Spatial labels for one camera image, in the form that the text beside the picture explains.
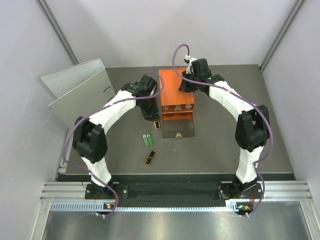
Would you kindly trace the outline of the gold black compact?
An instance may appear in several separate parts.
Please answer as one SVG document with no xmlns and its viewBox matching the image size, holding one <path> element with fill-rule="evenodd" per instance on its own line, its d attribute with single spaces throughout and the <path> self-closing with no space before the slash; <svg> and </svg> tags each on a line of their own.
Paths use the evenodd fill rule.
<svg viewBox="0 0 320 240">
<path fill-rule="evenodd" d="M 148 155 L 146 161 L 145 161 L 145 164 L 146 164 L 147 166 L 150 166 L 150 165 L 151 165 L 151 163 L 152 163 L 155 155 L 156 155 L 156 152 L 152 150 L 152 151 L 150 152 L 150 154 Z"/>
<path fill-rule="evenodd" d="M 155 120 L 153 123 L 156 130 L 159 130 L 161 128 L 161 123 L 159 120 Z"/>
</svg>

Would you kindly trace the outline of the clear acrylic drawer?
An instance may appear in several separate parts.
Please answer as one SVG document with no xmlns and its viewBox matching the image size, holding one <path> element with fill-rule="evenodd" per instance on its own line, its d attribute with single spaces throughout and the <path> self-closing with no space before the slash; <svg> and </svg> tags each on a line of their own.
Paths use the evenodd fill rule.
<svg viewBox="0 0 320 240">
<path fill-rule="evenodd" d="M 172 105 L 163 105 L 161 107 L 162 113 L 184 113 L 184 112 L 193 112 L 194 104 L 172 104 Z"/>
</svg>

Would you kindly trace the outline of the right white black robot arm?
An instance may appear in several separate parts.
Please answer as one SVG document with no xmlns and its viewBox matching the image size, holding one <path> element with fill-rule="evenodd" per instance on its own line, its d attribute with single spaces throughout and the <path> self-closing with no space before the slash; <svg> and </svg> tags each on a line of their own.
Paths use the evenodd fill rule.
<svg viewBox="0 0 320 240">
<path fill-rule="evenodd" d="M 185 70 L 179 76 L 182 78 L 181 91 L 201 91 L 234 117 L 235 141 L 240 147 L 239 164 L 232 183 L 220 185 L 218 191 L 224 200 L 245 198 L 257 184 L 258 164 L 264 160 L 261 153 L 267 141 L 274 140 L 268 108 L 240 96 L 218 74 Z"/>
</svg>

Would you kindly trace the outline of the orange drawer box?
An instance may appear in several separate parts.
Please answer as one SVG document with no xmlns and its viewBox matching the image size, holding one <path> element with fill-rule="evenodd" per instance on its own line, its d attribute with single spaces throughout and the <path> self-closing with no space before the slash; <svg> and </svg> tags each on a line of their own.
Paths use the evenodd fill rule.
<svg viewBox="0 0 320 240">
<path fill-rule="evenodd" d="M 173 69 L 160 69 L 159 75 L 163 78 L 164 87 L 160 94 L 161 109 L 166 105 L 194 104 L 195 99 L 192 92 L 184 93 L 179 91 L 182 79 L 175 73 Z"/>
</svg>

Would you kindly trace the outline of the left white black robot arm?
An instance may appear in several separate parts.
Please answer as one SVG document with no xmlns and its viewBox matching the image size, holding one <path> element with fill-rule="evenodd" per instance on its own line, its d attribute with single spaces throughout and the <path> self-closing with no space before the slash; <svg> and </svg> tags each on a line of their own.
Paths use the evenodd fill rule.
<svg viewBox="0 0 320 240">
<path fill-rule="evenodd" d="M 112 176 L 105 161 L 108 150 L 107 132 L 125 113 L 135 107 L 140 108 L 145 120 L 159 120 L 157 92 L 157 81 L 143 75 L 138 82 L 126 83 L 103 110 L 87 118 L 80 116 L 76 120 L 77 128 L 73 134 L 72 148 L 88 169 L 91 183 L 86 189 L 90 199 L 108 199 L 114 191 Z"/>
</svg>

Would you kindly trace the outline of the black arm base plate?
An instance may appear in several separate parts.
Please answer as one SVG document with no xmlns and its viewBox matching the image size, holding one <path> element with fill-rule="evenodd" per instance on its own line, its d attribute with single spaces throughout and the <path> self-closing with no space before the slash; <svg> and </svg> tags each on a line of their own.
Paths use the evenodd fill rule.
<svg viewBox="0 0 320 240">
<path fill-rule="evenodd" d="M 221 182 L 120 182 L 107 187 L 99 187 L 88 184 L 85 189 L 86 200 L 114 199 L 115 194 L 121 202 L 132 201 L 162 201 L 170 202 L 181 198 L 195 197 L 197 200 L 229 200 L 229 199 L 252 199 L 261 196 L 260 184 L 239 191 L 231 183 Z"/>
</svg>

